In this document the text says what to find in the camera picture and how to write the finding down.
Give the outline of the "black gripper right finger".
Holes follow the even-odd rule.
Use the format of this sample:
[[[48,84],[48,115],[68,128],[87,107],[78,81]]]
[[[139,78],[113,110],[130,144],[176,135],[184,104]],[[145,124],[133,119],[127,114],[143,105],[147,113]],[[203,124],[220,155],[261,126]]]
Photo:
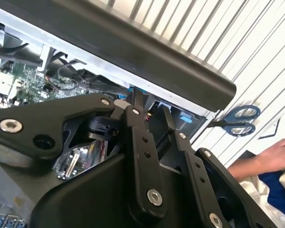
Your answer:
[[[196,228],[258,227],[258,205],[206,149],[195,152],[184,134],[175,129],[169,109],[156,111],[156,149],[165,166],[181,171],[185,201]]]

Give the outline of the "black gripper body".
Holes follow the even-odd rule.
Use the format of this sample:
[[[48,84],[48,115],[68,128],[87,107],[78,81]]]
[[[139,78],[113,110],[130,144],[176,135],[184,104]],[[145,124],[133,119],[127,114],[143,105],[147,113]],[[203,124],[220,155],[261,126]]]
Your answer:
[[[32,211],[32,228],[193,228],[180,172],[161,166],[167,211],[134,217],[125,156],[119,154],[47,192]]]

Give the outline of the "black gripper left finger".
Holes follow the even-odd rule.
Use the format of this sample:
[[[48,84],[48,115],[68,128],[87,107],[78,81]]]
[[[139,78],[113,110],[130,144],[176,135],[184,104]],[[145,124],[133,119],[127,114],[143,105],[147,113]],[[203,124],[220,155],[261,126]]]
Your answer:
[[[0,109],[0,195],[30,220],[40,199],[67,182],[57,177],[59,162],[97,140],[112,150],[101,151],[99,162],[75,177],[122,154],[134,217],[165,214],[161,166],[142,111],[102,94]]]

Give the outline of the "person's bare hand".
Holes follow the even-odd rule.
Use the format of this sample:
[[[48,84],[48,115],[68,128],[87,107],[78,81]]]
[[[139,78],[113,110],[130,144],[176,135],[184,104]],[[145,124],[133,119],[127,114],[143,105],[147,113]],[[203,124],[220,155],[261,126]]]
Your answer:
[[[260,173],[285,169],[285,139],[278,141],[257,155],[257,168]]]

